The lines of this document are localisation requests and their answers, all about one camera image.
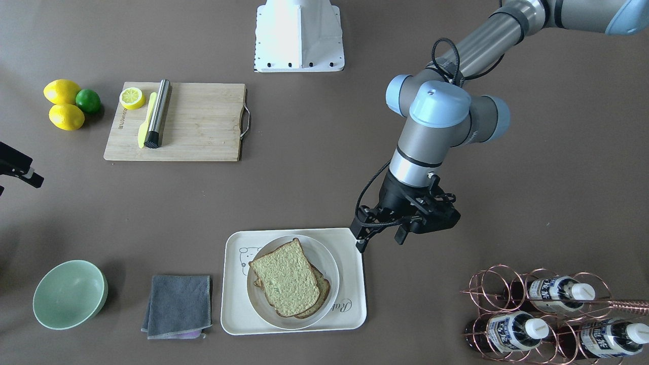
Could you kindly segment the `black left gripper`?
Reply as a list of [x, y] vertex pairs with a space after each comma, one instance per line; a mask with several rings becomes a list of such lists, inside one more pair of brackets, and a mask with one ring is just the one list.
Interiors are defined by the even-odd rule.
[[416, 188], [403, 184], [388, 172], [379, 191], [375, 207], [360, 205], [355, 210], [350, 231], [356, 239], [355, 247], [365, 252], [369, 240], [387, 227], [399, 226], [394, 236], [398, 245], [403, 245], [408, 231], [405, 225], [410, 217], [419, 212], [418, 206], [430, 198], [427, 187]]

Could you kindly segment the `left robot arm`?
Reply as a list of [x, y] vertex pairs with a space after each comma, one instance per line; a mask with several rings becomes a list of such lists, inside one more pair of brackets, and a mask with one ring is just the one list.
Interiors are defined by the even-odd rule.
[[355, 204], [350, 226], [359, 252], [387, 227], [395, 240], [409, 233], [450, 229], [461, 215], [456, 196], [440, 187], [438, 170], [452, 147], [492, 141], [510, 126], [511, 113], [498, 97], [471, 96], [466, 81], [485, 76], [504, 54], [543, 28], [565, 28], [607, 35], [632, 35], [647, 28], [647, 1], [503, 1], [458, 44], [439, 39], [431, 60], [415, 76], [391, 80], [386, 104], [406, 118], [386, 172], [378, 203]]

